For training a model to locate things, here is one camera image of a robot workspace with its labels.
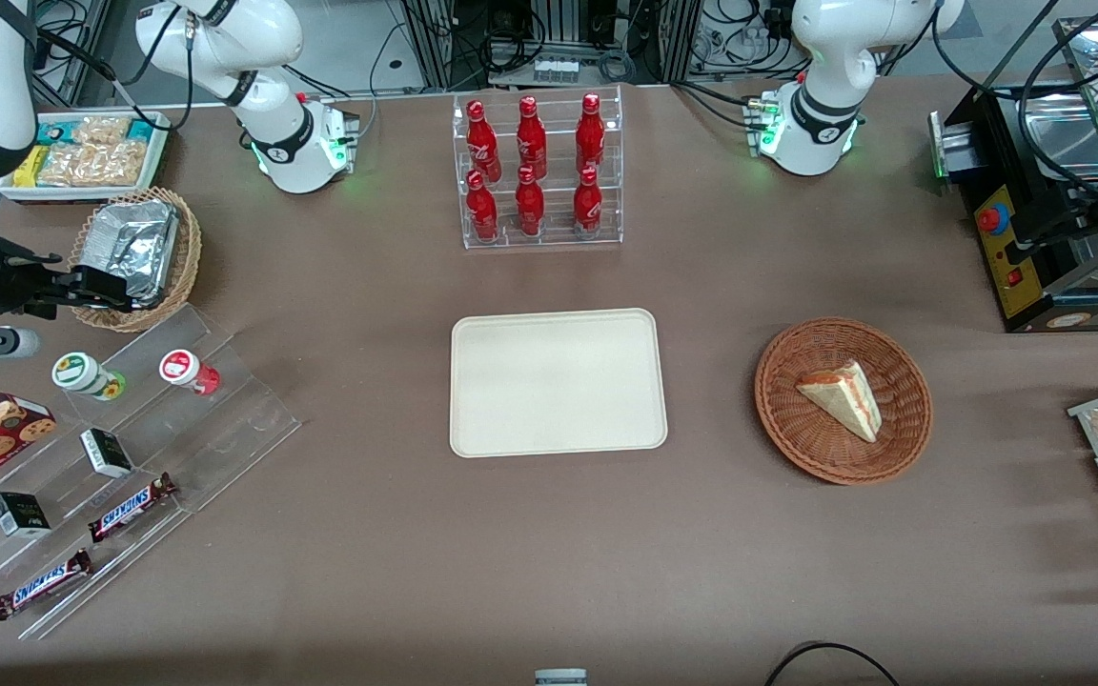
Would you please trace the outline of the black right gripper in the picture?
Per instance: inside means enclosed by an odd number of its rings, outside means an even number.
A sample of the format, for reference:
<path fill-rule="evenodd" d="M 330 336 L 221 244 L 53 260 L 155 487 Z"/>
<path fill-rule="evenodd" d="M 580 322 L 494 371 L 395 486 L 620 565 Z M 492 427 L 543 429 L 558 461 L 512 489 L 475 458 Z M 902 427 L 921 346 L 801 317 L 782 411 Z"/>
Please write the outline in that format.
<path fill-rule="evenodd" d="M 126 291 L 125 278 L 92 266 L 74 266 L 70 273 L 47 268 L 44 262 L 0 252 L 0 315 L 56 317 L 60 307 L 114 310 L 120 313 L 147 310 Z"/>

